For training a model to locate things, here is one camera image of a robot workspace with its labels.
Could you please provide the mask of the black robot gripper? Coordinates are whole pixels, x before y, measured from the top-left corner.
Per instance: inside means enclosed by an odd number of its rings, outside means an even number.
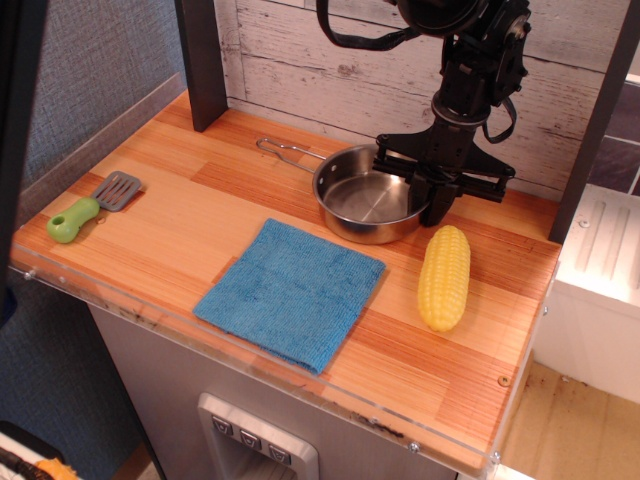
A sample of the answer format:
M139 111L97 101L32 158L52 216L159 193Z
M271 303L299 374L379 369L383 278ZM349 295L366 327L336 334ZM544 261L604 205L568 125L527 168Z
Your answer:
M488 133L489 107L475 115L446 107L433 111L434 122L424 131L379 135L374 156L375 170L401 177L409 185L408 208L425 208L420 215L425 227L438 225L459 196L502 201L515 176L513 167L475 143L478 130Z

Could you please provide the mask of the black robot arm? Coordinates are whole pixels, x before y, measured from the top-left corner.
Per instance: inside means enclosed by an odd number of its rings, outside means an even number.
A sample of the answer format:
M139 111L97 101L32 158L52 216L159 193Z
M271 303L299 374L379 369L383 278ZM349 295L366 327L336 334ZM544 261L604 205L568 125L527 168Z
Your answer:
M528 74L523 50L531 12L526 1L400 1L397 7L417 34L442 38L442 81L431 100L432 125L379 135L374 167L404 178L409 213L431 227L464 194L501 201L515 175L474 137L488 129L495 107L517 119L510 97Z

